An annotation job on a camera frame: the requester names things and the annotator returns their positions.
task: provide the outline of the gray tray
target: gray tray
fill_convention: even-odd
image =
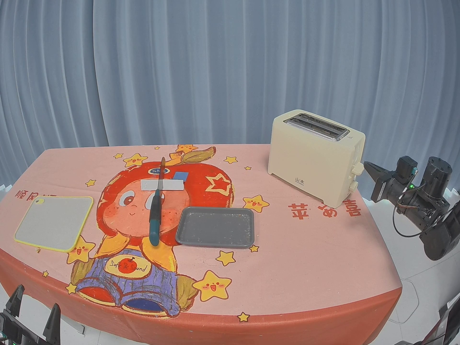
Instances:
[[[249,248],[254,244],[254,212],[247,208],[187,207],[176,240],[197,247]]]

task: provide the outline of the toaster knob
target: toaster knob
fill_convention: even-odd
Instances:
[[[350,184],[350,192],[353,193],[357,187],[358,187],[358,182],[356,180],[352,181]]]
[[[363,171],[364,171],[364,165],[359,162],[351,170],[351,173],[354,175],[361,175]]]

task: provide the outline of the toaster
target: toaster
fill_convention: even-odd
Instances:
[[[268,174],[337,208],[358,186],[365,138],[322,116],[287,112],[273,120]]]

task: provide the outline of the teal knife handle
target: teal knife handle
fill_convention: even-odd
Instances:
[[[158,244],[160,243],[159,220],[150,220],[149,240],[154,247],[158,246]]]

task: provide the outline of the yellow cutting board rim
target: yellow cutting board rim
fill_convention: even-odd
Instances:
[[[81,223],[80,230],[78,231],[77,237],[76,237],[75,242],[74,242],[74,244],[72,245],[72,248],[71,248],[71,249],[66,249],[66,250],[64,250],[64,249],[56,249],[56,248],[46,247],[46,246],[43,246],[43,245],[32,244],[32,243],[29,243],[29,242],[27,242],[27,241],[24,242],[24,241],[21,241],[21,240],[19,240],[19,239],[16,239],[17,231],[18,231],[19,228],[21,227],[21,225],[22,225],[24,219],[26,218],[27,213],[29,212],[30,208],[32,207],[32,204],[35,202],[35,200],[36,200],[37,198],[40,198],[40,197],[41,197],[41,198],[44,197],[44,198],[90,198],[90,199],[91,199],[91,204],[89,205],[88,211],[87,211],[87,213],[86,213],[86,215],[85,215],[85,218],[83,219],[83,222]],[[49,196],[47,196],[47,195],[46,195],[46,196],[45,196],[45,195],[44,195],[44,196],[42,196],[42,195],[40,196],[40,195],[39,195],[39,196],[35,197],[35,198],[32,200],[30,206],[28,207],[26,213],[24,214],[24,217],[23,217],[22,220],[21,220],[21,223],[19,224],[19,226],[17,227],[16,231],[14,232],[13,239],[14,239],[16,242],[18,242],[18,243],[25,244],[25,245],[29,245],[29,246],[31,246],[31,247],[37,247],[37,248],[42,248],[42,249],[46,249],[46,250],[53,250],[53,251],[55,251],[55,252],[69,253],[69,252],[71,252],[71,251],[76,247],[76,245],[77,245],[77,243],[78,243],[78,239],[79,239],[79,237],[80,237],[80,235],[81,235],[81,232],[83,231],[83,228],[85,227],[86,220],[88,219],[89,213],[91,212],[91,209],[92,209],[92,206],[93,206],[93,205],[94,205],[94,198],[91,197],[91,196],[88,196],[88,195],[87,195],[87,196],[86,196],[86,195],[85,195],[85,196],[83,196],[83,195],[82,195],[82,196],[78,196],[78,195],[77,195],[77,196],[60,196],[60,195],[59,195],[59,196],[55,196],[55,195],[54,195],[54,196],[50,196],[50,195],[49,195]]]

